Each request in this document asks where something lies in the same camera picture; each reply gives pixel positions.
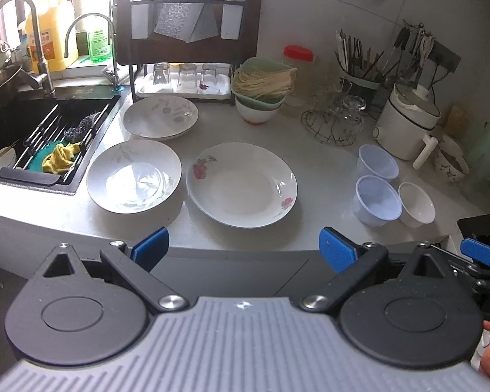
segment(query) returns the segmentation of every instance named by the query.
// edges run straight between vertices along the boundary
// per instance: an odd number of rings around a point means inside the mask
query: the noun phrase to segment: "white countertop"
[[[114,118],[93,160],[105,149],[134,139],[121,125],[121,113],[130,105],[129,96]],[[115,238],[133,245],[167,226],[171,251],[175,249],[293,251],[317,250],[319,231],[331,226],[356,243],[377,241],[391,245],[414,240],[433,240],[456,235],[459,218],[490,212],[490,194],[471,203],[453,184],[442,182],[428,161],[415,171],[410,162],[398,161],[402,181],[412,181],[432,198],[436,220],[417,229],[396,220],[382,228],[369,228],[351,211],[357,150],[374,142],[366,126],[363,137],[350,147],[319,144],[305,131],[299,119],[277,115],[267,124],[251,126],[235,107],[197,104],[200,118],[186,135],[168,141],[180,157],[182,181],[163,204],[135,215],[118,215],[99,208],[90,199],[86,177],[73,196],[33,191],[0,184],[0,216],[53,230]],[[204,215],[188,198],[185,173],[203,149],[226,141],[245,141],[276,153],[293,170],[298,196],[293,209],[275,225],[258,230],[240,230],[221,225]]]

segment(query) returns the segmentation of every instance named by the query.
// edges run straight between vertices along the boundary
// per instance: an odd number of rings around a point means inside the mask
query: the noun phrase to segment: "faucet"
[[[116,50],[114,49],[114,24],[108,16],[105,16],[104,14],[101,13],[85,13],[76,19],[73,20],[72,24],[69,26],[69,29],[67,30],[67,33],[65,34],[65,50],[64,50],[64,57],[69,56],[69,35],[71,35],[71,30],[73,29],[74,25],[76,25],[77,22],[81,21],[82,19],[86,18],[87,16],[99,16],[101,18],[104,18],[107,23],[109,24],[108,27],[108,40],[110,41],[108,44],[112,45],[112,57],[113,57],[113,69],[114,69],[114,78],[113,78],[113,89],[112,91],[114,93],[119,93],[120,91],[123,90],[122,85],[120,84],[120,77],[118,76],[118,65],[116,64]]]
[[[0,9],[12,0],[0,0]],[[42,40],[40,39],[40,27],[38,25],[38,14],[37,7],[35,6],[33,0],[20,0],[26,2],[31,8],[32,20],[33,20],[33,34],[34,34],[34,45],[37,48],[37,59],[38,59],[38,75],[31,75],[24,71],[21,71],[22,78],[28,85],[32,88],[39,88],[40,86],[44,89],[45,96],[54,95],[53,82],[51,81],[51,76],[49,75],[49,66],[47,65],[47,60],[44,57],[44,52],[42,49]]]

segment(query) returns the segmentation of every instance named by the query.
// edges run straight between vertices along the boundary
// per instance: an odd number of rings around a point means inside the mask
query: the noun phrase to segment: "red lid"
[[[283,55],[294,60],[313,61],[314,53],[299,45],[288,45],[283,49]]]

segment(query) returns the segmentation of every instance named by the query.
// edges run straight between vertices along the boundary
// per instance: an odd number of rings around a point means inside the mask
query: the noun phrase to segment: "sink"
[[[113,94],[110,86],[68,87],[56,90],[55,98],[43,98],[37,90],[21,92],[0,108],[0,149],[18,140],[17,162],[0,170],[0,183],[47,192],[74,194],[86,167],[128,92]],[[69,127],[86,116],[98,114],[81,142],[80,153],[64,174],[28,170],[37,152],[51,141],[62,140]]]

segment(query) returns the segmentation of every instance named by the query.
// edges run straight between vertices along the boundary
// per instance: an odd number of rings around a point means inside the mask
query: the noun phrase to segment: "brown wooden board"
[[[216,4],[212,6],[219,28],[222,6]],[[246,0],[238,40],[224,40],[217,36],[185,43],[156,33],[152,33],[146,40],[132,40],[130,0],[118,0],[116,60],[120,65],[142,65],[167,61],[230,63],[238,66],[250,57],[256,56],[260,10],[261,0]],[[129,40],[131,40],[130,58]]]

